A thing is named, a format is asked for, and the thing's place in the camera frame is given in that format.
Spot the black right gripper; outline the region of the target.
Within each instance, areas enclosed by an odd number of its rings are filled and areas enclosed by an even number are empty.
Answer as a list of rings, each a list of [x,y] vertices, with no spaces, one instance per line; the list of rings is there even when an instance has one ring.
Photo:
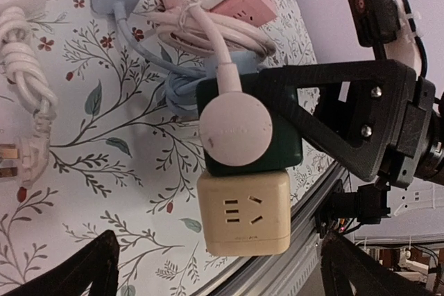
[[[259,72],[255,97],[362,180],[443,184],[443,98],[396,60],[287,65]]]

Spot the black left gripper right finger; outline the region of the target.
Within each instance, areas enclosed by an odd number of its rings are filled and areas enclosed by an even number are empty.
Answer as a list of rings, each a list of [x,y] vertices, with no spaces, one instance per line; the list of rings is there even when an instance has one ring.
[[[383,267],[338,232],[323,239],[321,275],[326,295],[436,294]]]

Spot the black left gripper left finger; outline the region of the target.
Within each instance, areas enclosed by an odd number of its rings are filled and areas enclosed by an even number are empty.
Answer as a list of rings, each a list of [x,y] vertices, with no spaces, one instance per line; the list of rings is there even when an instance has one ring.
[[[106,230],[52,270],[7,292],[7,295],[116,295],[119,243]]]

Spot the dark green cube socket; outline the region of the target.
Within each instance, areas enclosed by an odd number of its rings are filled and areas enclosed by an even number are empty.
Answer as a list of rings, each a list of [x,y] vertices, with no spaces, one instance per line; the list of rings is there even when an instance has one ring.
[[[241,75],[243,91],[251,94],[254,91],[259,73]],[[200,81],[196,87],[196,102],[198,115],[204,107],[218,94],[216,78]],[[284,96],[298,105],[298,93],[296,88],[287,87]],[[283,117],[275,112],[270,112],[273,123],[273,136],[267,151],[255,162],[245,166],[228,166],[214,160],[208,153],[205,155],[207,171],[217,177],[241,175],[247,173],[259,173],[277,171],[284,168],[299,165],[303,160],[302,139],[298,131]]]

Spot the beige cube socket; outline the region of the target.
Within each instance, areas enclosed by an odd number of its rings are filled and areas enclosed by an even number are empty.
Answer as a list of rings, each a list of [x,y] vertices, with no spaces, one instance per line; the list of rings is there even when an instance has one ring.
[[[213,256],[285,252],[291,238],[290,177],[286,170],[197,181],[207,251]]]

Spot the white three-pin plug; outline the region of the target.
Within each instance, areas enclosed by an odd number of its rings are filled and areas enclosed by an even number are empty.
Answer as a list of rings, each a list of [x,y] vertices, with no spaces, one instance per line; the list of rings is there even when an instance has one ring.
[[[1,166],[1,180],[16,179],[19,188],[26,190],[33,187],[48,166],[53,117],[37,112],[33,120],[31,136],[1,144],[1,164],[12,162],[11,166]]]

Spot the pink cube socket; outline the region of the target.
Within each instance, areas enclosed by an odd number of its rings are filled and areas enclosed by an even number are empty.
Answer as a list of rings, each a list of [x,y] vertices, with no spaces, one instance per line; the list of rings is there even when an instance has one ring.
[[[210,12],[233,17],[256,27],[278,16],[275,0],[224,0]]]

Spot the floral tablecloth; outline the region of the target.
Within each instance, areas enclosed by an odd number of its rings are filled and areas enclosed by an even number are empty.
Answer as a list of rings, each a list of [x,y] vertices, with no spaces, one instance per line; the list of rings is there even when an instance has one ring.
[[[170,113],[165,72],[90,0],[48,0],[29,19],[59,99],[49,163],[17,199],[1,181],[1,292],[56,267],[107,229],[121,246],[120,295],[199,295],[234,261],[207,253],[196,127]]]

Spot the aluminium table edge rail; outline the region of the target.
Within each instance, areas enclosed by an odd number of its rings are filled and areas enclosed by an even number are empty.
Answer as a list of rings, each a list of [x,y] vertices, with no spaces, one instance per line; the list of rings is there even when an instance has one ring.
[[[315,212],[334,190],[350,184],[347,170],[332,163],[291,208],[291,243],[281,255],[240,258],[194,295],[297,295],[320,261]]]

